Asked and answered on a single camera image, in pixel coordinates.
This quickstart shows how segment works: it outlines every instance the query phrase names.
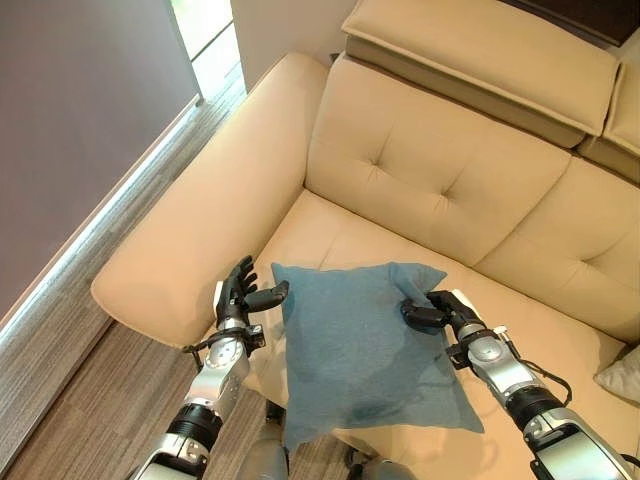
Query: black cable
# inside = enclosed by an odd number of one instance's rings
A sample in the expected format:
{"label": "black cable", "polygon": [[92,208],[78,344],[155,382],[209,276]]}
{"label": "black cable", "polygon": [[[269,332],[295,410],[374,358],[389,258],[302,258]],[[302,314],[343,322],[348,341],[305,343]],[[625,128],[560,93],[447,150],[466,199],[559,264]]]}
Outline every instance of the black cable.
{"label": "black cable", "polygon": [[533,363],[533,362],[530,362],[529,360],[520,359],[520,363],[526,365],[531,370],[533,370],[536,373],[539,373],[543,377],[548,377],[549,379],[553,380],[554,382],[562,385],[567,390],[567,398],[564,400],[563,406],[566,407],[567,405],[569,405],[571,400],[573,400],[573,390],[571,390],[571,385],[569,385],[569,382],[567,382],[564,378],[561,378],[561,377],[558,377],[557,375],[554,375],[553,373],[549,372],[548,370],[545,370],[544,368],[542,368],[540,365],[538,365],[536,363]]}
{"label": "black cable", "polygon": [[620,456],[627,462],[632,463],[636,467],[640,468],[640,460],[638,460],[636,457],[632,457],[631,455],[627,455],[626,453],[621,453]]}

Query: chrome robot arm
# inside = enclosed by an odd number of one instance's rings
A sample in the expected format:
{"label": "chrome robot arm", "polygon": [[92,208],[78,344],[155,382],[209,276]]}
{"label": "chrome robot arm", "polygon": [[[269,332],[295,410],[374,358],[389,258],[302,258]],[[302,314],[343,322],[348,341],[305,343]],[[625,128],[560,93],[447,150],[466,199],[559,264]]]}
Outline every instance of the chrome robot arm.
{"label": "chrome robot arm", "polygon": [[449,325],[458,343],[447,349],[456,369],[469,367],[511,416],[534,455],[539,480],[632,480],[630,465],[578,414],[566,408],[534,370],[562,379],[522,360],[505,327],[487,328],[458,290],[430,292],[433,308],[402,305],[407,324],[417,330]]}
{"label": "chrome robot arm", "polygon": [[[193,354],[199,373],[183,406],[146,461],[129,480],[198,480],[223,423],[238,400],[240,384],[249,373],[251,353],[265,345],[261,325],[251,325],[249,313],[280,305],[287,282],[257,291],[253,260],[244,258],[223,281],[214,296],[217,331],[198,345],[185,347]],[[204,362],[198,352],[208,348]]]}

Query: gray wall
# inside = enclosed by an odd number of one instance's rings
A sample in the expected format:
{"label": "gray wall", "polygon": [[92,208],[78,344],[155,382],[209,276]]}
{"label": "gray wall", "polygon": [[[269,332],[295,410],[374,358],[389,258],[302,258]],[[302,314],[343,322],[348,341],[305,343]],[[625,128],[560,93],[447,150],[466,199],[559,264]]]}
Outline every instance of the gray wall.
{"label": "gray wall", "polygon": [[242,73],[250,90],[269,67],[289,52],[329,65],[342,52],[340,31],[356,0],[231,0]]}
{"label": "gray wall", "polygon": [[0,4],[0,318],[197,93],[165,0]]}

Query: blue pillow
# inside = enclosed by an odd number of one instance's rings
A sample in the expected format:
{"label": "blue pillow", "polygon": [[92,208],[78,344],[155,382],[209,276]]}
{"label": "blue pillow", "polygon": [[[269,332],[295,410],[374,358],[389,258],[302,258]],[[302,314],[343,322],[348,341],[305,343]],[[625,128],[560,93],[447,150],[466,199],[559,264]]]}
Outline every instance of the blue pillow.
{"label": "blue pillow", "polygon": [[276,282],[290,283],[283,304],[290,450],[334,428],[484,431],[445,353],[443,330],[416,332],[400,313],[406,298],[430,305],[424,292],[446,273],[398,263],[327,272],[274,263],[272,269]]}

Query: wooden floor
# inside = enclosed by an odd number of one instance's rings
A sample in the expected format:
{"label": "wooden floor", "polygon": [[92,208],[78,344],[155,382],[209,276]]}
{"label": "wooden floor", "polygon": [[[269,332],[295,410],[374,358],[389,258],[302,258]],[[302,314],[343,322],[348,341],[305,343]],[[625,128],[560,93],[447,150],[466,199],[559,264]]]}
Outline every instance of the wooden floor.
{"label": "wooden floor", "polygon": [[[89,286],[120,239],[244,97],[237,64],[219,95],[200,107],[180,139],[164,149],[160,164],[126,193],[51,282],[48,295],[30,306],[20,328],[4,339],[0,477],[124,479],[175,415],[195,374],[191,358],[112,322],[93,302]],[[263,411],[261,397],[243,392],[205,478],[234,478]],[[345,451],[330,437],[303,446],[292,457],[291,478],[346,478]]]}
{"label": "wooden floor", "polygon": [[[126,478],[165,431],[195,374],[190,356],[114,324],[7,475],[8,480]],[[244,391],[205,478],[233,480],[262,425],[264,399]],[[292,479],[346,479],[346,446],[323,437],[298,449]]]}

